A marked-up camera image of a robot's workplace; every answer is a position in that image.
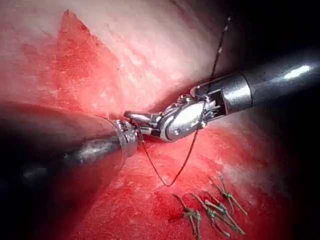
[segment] dark background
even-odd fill
[[[232,12],[233,23],[245,31],[242,66],[298,50],[319,49],[319,11],[315,2],[235,0],[221,4],[224,11]],[[252,121],[287,151],[281,165],[296,204],[292,226],[295,239],[314,239],[318,235],[319,96],[320,87],[315,86],[249,111]]]

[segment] knotted suture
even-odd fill
[[[222,174],[219,173],[218,178],[221,181],[222,188],[215,185],[212,179],[210,178],[210,180],[212,181],[212,186],[217,188],[219,190],[219,193],[224,197],[224,199],[226,199],[229,202],[231,207],[231,213],[229,213],[228,208],[221,201],[219,201],[217,197],[215,197],[211,192],[207,190],[202,191],[206,193],[206,196],[207,196],[207,197],[204,197],[204,199],[201,199],[198,194],[195,194],[193,192],[189,194],[192,195],[200,203],[201,207],[205,210],[207,217],[210,219],[211,226],[214,229],[218,230],[221,234],[223,234],[227,238],[229,238],[231,234],[223,230],[222,226],[225,226],[236,233],[240,233],[241,235],[245,235],[246,233],[242,230],[242,228],[236,223],[236,221],[233,218],[235,215],[235,208],[233,206],[233,203],[246,216],[248,215],[248,213],[240,206],[240,204],[236,201],[233,195],[229,191],[227,191]],[[189,208],[180,196],[175,194],[173,196],[183,206],[183,216],[189,218],[189,221],[192,226],[192,232],[193,232],[193,235],[195,236],[195,239],[197,240],[202,239],[201,228],[200,228],[202,216],[199,210],[194,208]]]

